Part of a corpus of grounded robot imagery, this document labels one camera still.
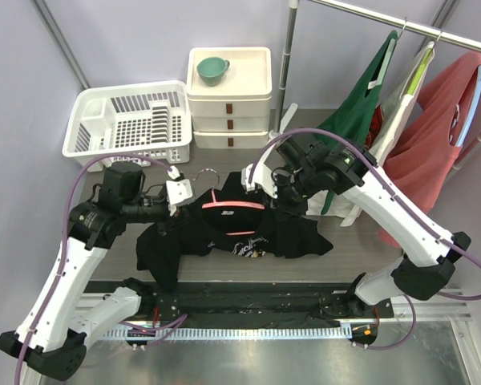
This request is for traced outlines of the pink hanger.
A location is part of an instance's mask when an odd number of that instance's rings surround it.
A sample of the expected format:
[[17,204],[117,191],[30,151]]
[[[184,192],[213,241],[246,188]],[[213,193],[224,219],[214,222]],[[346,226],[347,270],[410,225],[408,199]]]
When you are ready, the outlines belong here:
[[230,172],[222,188],[211,188],[196,199],[197,213],[214,230],[230,236],[254,234],[261,225],[268,198],[247,192],[242,172]]

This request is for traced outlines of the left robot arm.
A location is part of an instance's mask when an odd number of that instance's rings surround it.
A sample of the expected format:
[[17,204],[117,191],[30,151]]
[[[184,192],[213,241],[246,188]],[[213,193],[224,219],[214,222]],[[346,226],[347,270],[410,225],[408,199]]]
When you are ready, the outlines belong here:
[[55,264],[35,304],[16,330],[0,335],[0,350],[17,360],[14,383],[36,384],[43,377],[68,380],[87,351],[113,326],[133,317],[149,318],[155,309],[152,288],[135,278],[83,315],[75,309],[91,275],[129,224],[165,223],[192,197],[188,180],[174,166],[160,193],[143,190],[142,168],[115,162],[91,197],[67,213]]

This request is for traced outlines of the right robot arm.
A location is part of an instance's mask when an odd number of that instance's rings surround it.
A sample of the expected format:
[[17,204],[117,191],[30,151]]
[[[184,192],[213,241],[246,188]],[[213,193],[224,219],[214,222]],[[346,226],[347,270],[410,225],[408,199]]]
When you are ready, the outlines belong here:
[[328,135],[302,128],[272,141],[289,173],[277,187],[278,200],[300,204],[320,191],[335,193],[365,211],[402,249],[393,264],[354,280],[342,299],[348,314],[365,316],[402,294],[421,301],[441,294],[471,239],[436,225],[363,147],[336,135],[329,147],[320,138]]

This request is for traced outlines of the black t shirt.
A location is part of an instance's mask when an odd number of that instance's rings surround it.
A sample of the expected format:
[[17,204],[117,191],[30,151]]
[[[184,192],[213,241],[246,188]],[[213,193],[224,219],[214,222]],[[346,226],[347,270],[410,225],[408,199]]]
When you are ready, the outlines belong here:
[[219,249],[238,257],[257,258],[271,253],[292,259],[308,254],[321,256],[333,249],[333,244],[318,232],[316,221],[273,209],[266,197],[268,205],[261,225],[254,234],[244,236],[214,230],[197,213],[196,201],[185,205],[182,209],[188,210],[192,221],[179,237],[159,236],[156,224],[138,237],[137,270],[148,271],[162,290],[172,292],[177,287],[180,259],[184,255],[203,257]]

